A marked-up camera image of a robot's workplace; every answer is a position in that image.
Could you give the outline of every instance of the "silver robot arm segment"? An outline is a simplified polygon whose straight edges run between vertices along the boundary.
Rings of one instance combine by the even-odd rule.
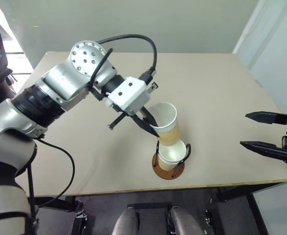
[[[147,87],[155,70],[155,46],[154,66],[138,79],[117,75],[107,60],[111,51],[106,54],[104,48],[93,41],[79,42],[63,63],[13,99],[0,104],[0,234],[24,234],[27,229],[33,232],[33,210],[15,177],[23,173],[35,157],[33,139],[42,138],[54,120],[89,92],[98,100],[106,98],[106,106],[122,112],[109,125],[110,129],[129,116],[140,128],[157,136],[150,126],[157,124],[144,108],[150,93],[157,88],[156,83]],[[143,114],[143,119],[136,115],[138,112]]]
[[[15,129],[34,139],[42,136],[48,125],[89,94],[90,77],[105,54],[105,49],[93,41],[74,45],[63,63],[49,70],[12,100],[0,104],[0,135]],[[148,89],[144,80],[124,79],[106,60],[91,86],[101,91],[102,98],[107,97],[106,106],[122,112],[123,117],[130,116],[141,128],[155,135],[147,122],[136,116],[137,112],[145,111],[144,105],[150,100],[150,93],[157,88],[155,83]]]

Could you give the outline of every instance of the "table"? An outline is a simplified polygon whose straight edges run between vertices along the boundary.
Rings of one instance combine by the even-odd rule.
[[[68,52],[48,52],[24,88],[62,62]],[[122,76],[138,77],[152,63],[149,53],[113,53],[109,60]],[[287,165],[245,149],[239,141],[281,146],[287,126],[261,124],[245,114],[279,112],[266,91],[235,54],[159,53],[154,81],[159,88],[146,105],[173,103],[181,139],[192,146],[183,174],[159,178],[151,166],[156,138],[130,119],[113,131],[118,113],[91,94],[50,125],[45,141],[72,154],[76,175],[66,195],[156,189],[218,187],[287,181]],[[57,195],[71,176],[68,157],[38,143],[32,165],[35,196]],[[17,182],[28,193],[27,176]]]

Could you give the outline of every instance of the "white paper cup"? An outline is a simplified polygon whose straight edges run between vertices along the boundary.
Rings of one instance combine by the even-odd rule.
[[[186,155],[186,145],[178,140],[171,146],[159,144],[158,165],[163,170],[172,170]]]
[[[158,133],[159,142],[167,146],[176,143],[180,138],[176,107],[171,103],[158,103],[150,107],[148,111],[158,125],[151,126]]]

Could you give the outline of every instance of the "floor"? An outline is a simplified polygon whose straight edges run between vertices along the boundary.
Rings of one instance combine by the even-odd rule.
[[[214,235],[205,223],[205,209],[216,189],[185,189],[141,193],[123,193],[77,197],[83,201],[88,225],[84,235],[110,235],[115,222],[127,204],[172,202],[181,206],[199,222],[208,235]],[[226,235],[259,235],[252,212],[245,197],[227,203],[218,203],[219,213]],[[138,210],[139,235],[165,235],[164,209]],[[73,213],[40,209],[37,217],[38,235],[70,235]]]

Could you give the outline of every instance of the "brown coaster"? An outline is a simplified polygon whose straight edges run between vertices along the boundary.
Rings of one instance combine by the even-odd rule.
[[[174,169],[170,170],[170,171],[163,170],[158,165],[158,158],[157,158],[157,161],[156,161],[156,166],[153,166],[153,163],[155,163],[155,158],[156,158],[156,154],[154,154],[154,156],[152,158],[152,168],[153,168],[155,174],[158,175],[159,177],[161,177],[162,179],[173,180],[173,179],[178,178],[182,174],[182,172],[184,170],[184,163],[182,163],[180,165],[176,175],[174,177],[172,177],[172,175],[175,172],[176,167]]]

